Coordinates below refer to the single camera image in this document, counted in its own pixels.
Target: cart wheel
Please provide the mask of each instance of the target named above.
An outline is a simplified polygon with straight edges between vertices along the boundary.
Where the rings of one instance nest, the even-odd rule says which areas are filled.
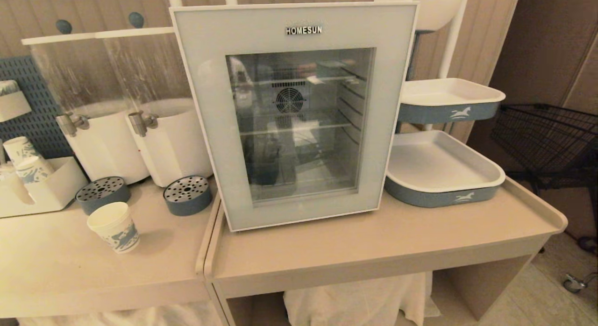
[[[581,289],[575,288],[576,285],[577,284],[575,284],[570,279],[567,279],[566,281],[562,282],[562,286],[564,288],[566,288],[568,292],[571,292],[571,293],[579,293],[581,291]]]
[[[587,252],[596,252],[596,239],[592,237],[579,237],[577,245]]]

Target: wire cart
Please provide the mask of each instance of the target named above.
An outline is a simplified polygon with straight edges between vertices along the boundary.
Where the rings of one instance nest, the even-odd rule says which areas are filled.
[[[519,104],[500,108],[491,138],[525,169],[507,174],[529,181],[536,195],[540,190],[588,187],[598,225],[597,135],[598,115],[547,104]],[[595,238],[581,237],[577,243],[586,251],[596,251]],[[577,293],[594,278],[596,273],[584,279],[567,274],[563,285]]]

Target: blue pegboard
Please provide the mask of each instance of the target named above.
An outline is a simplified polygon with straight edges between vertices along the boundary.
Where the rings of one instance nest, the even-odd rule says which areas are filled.
[[[31,112],[0,122],[0,138],[27,136],[45,158],[72,156],[73,152],[54,117],[61,113],[36,62],[31,56],[0,58],[0,81],[13,79],[31,106]]]

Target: beverage dispenser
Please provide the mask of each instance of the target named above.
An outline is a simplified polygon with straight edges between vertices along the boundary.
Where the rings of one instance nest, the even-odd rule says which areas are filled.
[[[173,28],[100,32],[123,90],[135,105],[128,126],[158,186],[213,174]]]
[[[91,180],[149,176],[126,124],[131,102],[122,93],[106,49],[95,34],[24,39],[64,114],[56,117]]]
[[[231,230],[378,209],[417,3],[171,13]]]

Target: paper cup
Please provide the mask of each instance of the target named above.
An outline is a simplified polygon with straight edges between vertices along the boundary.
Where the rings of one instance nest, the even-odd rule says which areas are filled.
[[[40,183],[47,179],[54,168],[41,156],[30,156],[16,165],[17,175],[24,184]]]
[[[132,251],[139,244],[139,233],[124,202],[99,207],[87,218],[87,226],[117,254]]]
[[[19,164],[30,156],[41,156],[27,137],[16,137],[4,143],[4,150],[14,164]]]

